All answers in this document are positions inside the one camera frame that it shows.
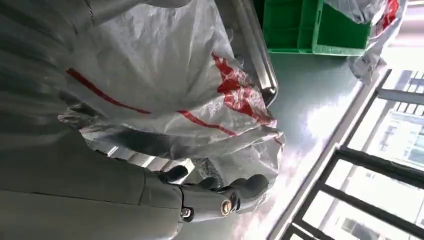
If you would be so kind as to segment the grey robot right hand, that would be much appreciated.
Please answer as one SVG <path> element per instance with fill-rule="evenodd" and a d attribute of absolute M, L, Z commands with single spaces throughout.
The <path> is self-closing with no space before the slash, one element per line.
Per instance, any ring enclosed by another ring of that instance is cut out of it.
<path fill-rule="evenodd" d="M 187 169 L 150 171 L 91 150 L 78 134 L 0 138 L 3 240 L 171 240 L 185 223 L 254 206 L 261 174 L 217 188 L 175 184 Z"/>

